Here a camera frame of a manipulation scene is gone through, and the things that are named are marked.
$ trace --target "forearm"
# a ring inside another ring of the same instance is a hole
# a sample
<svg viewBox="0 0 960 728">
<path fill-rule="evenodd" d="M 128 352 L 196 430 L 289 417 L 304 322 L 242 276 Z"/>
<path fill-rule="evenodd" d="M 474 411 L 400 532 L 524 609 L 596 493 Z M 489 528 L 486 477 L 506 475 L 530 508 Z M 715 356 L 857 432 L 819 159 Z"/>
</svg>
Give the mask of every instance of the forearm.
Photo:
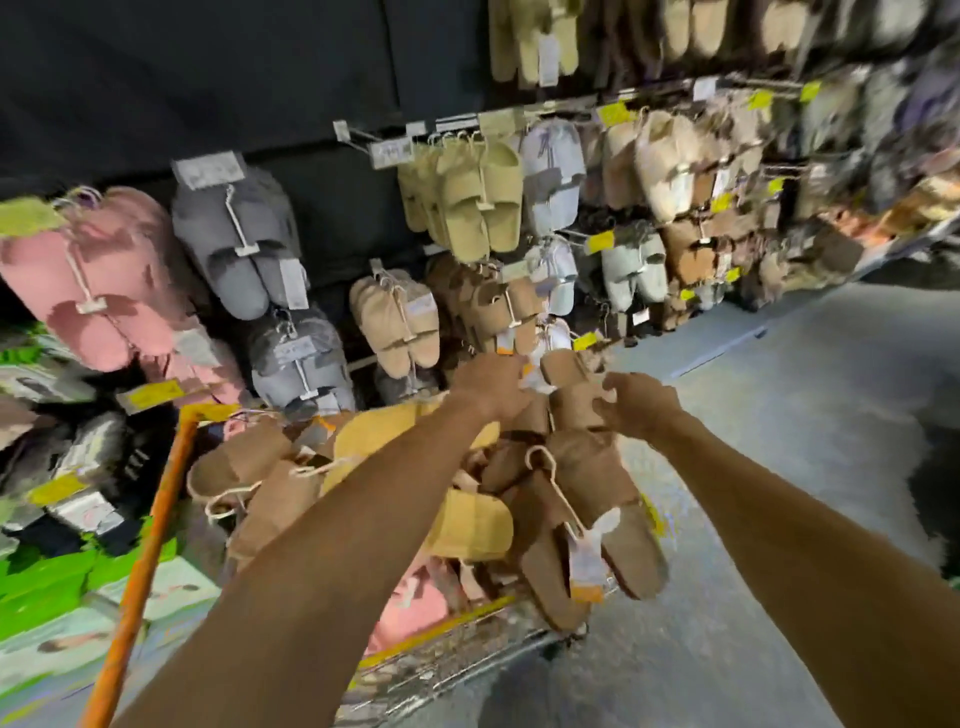
<svg viewBox="0 0 960 728">
<path fill-rule="evenodd" d="M 118 721 L 328 725 L 485 422 L 451 395 L 270 543 Z"/>
<path fill-rule="evenodd" d="M 689 415 L 652 440 L 847 728 L 957 715 L 960 597 Z"/>
</svg>

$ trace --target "hand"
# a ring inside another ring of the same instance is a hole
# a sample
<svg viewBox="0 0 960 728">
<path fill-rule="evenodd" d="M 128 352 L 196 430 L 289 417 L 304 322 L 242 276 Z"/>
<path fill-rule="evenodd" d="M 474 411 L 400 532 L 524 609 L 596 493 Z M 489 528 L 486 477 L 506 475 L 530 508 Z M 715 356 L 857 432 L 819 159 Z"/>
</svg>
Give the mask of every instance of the hand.
<svg viewBox="0 0 960 728">
<path fill-rule="evenodd" d="M 462 401 L 484 424 L 509 422 L 527 408 L 533 393 L 520 389 L 525 356 L 481 353 L 457 367 L 448 399 Z"/>
<path fill-rule="evenodd" d="M 603 388 L 616 392 L 616 402 L 594 400 L 593 411 L 615 432 L 651 445 L 665 425 L 685 414 L 677 390 L 652 376 L 612 373 L 604 377 Z"/>
</svg>

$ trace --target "concrete floor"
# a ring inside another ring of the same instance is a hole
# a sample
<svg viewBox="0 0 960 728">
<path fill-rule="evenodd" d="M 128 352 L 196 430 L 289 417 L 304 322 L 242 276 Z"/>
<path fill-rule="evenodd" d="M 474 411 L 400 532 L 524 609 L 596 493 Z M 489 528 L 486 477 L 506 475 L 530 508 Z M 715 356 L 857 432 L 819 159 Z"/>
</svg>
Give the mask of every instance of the concrete floor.
<svg viewBox="0 0 960 728">
<path fill-rule="evenodd" d="M 907 480 L 928 453 L 917 415 L 958 370 L 960 293 L 859 283 L 676 385 L 731 445 L 937 568 L 943 545 L 921 528 Z M 612 599 L 558 659 L 514 663 L 405 727 L 839 725 L 683 483 L 643 443 L 622 451 L 673 526 L 664 593 Z"/>
</svg>

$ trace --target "human arm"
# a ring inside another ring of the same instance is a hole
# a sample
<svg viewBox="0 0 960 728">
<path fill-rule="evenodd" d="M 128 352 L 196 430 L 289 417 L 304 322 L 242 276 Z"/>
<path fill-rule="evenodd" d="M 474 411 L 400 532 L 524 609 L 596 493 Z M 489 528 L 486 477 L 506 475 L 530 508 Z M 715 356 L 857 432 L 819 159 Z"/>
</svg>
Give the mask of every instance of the human arm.
<svg viewBox="0 0 960 728">
<path fill-rule="evenodd" d="M 887 540 L 730 448 L 645 375 L 608 375 L 608 425 L 684 480 L 847 728 L 960 724 L 960 595 Z"/>
<path fill-rule="evenodd" d="M 229 584 L 119 728 L 326 726 L 383 607 L 488 423 L 528 401 L 519 357 L 463 365 L 443 404 L 371 455 Z"/>
</svg>

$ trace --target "store aisle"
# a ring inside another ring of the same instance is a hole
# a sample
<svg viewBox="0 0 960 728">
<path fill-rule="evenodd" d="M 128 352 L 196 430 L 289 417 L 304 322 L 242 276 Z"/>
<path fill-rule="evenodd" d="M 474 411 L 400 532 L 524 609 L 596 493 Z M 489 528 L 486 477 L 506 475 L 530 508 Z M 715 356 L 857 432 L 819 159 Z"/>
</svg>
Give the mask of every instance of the store aisle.
<svg viewBox="0 0 960 728">
<path fill-rule="evenodd" d="M 918 415 L 960 382 L 960 293 L 852 284 L 677 381 L 718 435 L 921 559 L 908 479 L 930 453 Z M 455 691 L 405 726 L 838 726 L 803 664 L 734 569 L 683 483 L 644 444 L 623 445 L 673 523 L 660 599 L 616 598 L 588 638 Z"/>
</svg>

